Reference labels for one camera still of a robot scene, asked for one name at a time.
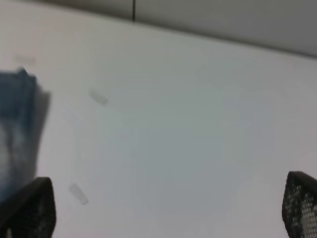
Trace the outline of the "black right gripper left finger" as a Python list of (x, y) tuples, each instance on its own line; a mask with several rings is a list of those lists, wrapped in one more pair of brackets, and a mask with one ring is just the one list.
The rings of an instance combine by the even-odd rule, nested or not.
[(56, 225), (53, 183), (38, 177), (0, 204), (2, 238), (51, 238)]

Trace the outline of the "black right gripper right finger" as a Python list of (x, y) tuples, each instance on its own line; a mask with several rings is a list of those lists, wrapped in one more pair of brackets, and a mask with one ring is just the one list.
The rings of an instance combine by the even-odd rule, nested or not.
[(301, 172), (287, 175), (282, 220), (290, 238), (317, 236), (317, 180)]

